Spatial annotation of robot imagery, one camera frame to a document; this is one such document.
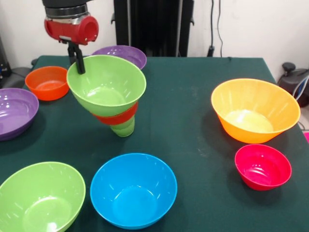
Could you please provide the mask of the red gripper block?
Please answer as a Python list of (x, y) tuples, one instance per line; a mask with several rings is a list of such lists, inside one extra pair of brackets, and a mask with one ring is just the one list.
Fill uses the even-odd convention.
[(83, 54), (79, 44), (87, 45), (98, 37), (98, 22), (89, 15), (74, 19), (48, 19), (44, 20), (47, 34), (58, 41), (68, 42), (68, 55), (70, 63), (76, 62), (79, 74), (85, 73)]

